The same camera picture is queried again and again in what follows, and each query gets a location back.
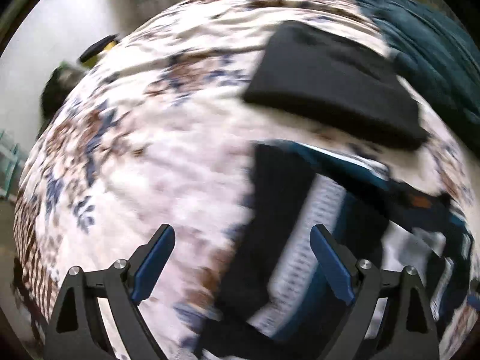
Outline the teal shelf rack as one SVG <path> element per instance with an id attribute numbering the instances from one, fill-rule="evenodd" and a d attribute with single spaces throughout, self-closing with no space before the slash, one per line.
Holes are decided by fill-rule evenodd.
<path id="1" fill-rule="evenodd" d="M 14 202 L 27 155 L 4 129 L 0 133 L 0 150 L 1 198 Z"/>

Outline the black bag on floor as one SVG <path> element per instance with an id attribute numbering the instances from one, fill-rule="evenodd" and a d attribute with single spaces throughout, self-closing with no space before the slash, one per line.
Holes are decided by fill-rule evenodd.
<path id="1" fill-rule="evenodd" d="M 119 43 L 117 34 L 108 35 L 89 46 L 77 59 L 75 64 L 63 61 L 52 72 L 41 94 L 41 127 L 37 138 L 46 130 L 55 114 L 64 105 L 67 96 L 79 84 L 86 73 L 101 58 Z"/>

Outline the navy white patterned sweater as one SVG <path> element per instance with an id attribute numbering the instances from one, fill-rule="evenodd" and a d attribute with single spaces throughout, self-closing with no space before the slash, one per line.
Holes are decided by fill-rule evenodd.
<path id="1" fill-rule="evenodd" d="M 438 359 L 469 341 L 473 237 L 448 193 L 423 193 L 381 163 L 290 141 L 257 144 L 250 179 L 253 216 L 193 348 L 198 359 L 321 359 L 347 307 L 312 251 L 316 225 L 380 270 L 416 268 Z"/>

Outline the folded black garment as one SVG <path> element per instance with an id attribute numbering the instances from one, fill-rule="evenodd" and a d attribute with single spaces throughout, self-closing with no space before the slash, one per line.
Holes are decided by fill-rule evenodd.
<path id="1" fill-rule="evenodd" d="M 428 137 L 418 103 L 386 58 L 298 21 L 269 38 L 242 98 L 391 148 L 417 150 Z"/>

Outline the dark teal fuzzy blanket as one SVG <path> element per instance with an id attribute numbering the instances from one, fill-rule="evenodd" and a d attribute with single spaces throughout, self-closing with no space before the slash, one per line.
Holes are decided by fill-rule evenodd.
<path id="1" fill-rule="evenodd" d="M 459 137 L 479 137 L 479 49 L 457 23 L 413 0 L 355 0 L 379 27 L 399 75 Z"/>

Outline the floral white bedspread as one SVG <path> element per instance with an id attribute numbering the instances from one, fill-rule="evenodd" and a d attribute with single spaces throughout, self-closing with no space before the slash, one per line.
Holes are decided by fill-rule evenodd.
<path id="1" fill-rule="evenodd" d="M 367 141 L 242 98 L 269 38 L 286 21 L 356 41 L 387 59 L 419 105 L 417 150 Z M 356 0 L 183 0 L 110 50 L 67 96 L 19 182 L 14 240 L 28 308 L 50 317 L 71 267 L 108 269 L 163 224 L 174 248 L 138 309 L 166 359 L 194 346 L 253 212 L 257 144 L 290 141 L 365 158 L 425 194 L 449 194 L 473 237 L 467 299 L 476 315 L 451 359 L 479 357 L 479 202 L 466 140 L 398 74 L 393 51 Z"/>

